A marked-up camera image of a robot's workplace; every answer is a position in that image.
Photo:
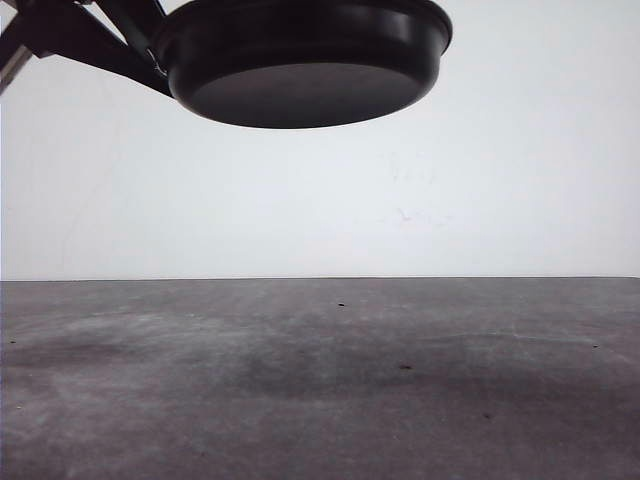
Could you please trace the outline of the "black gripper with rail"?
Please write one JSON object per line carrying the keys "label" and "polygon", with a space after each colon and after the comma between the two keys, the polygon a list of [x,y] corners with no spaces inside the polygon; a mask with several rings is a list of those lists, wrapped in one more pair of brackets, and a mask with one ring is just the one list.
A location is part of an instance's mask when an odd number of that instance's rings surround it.
{"label": "black gripper with rail", "polygon": [[166,13],[157,0],[98,0],[122,34],[88,10],[88,1],[6,1],[15,15],[1,33],[1,94],[33,57],[60,56],[114,73],[170,96],[152,37]]}

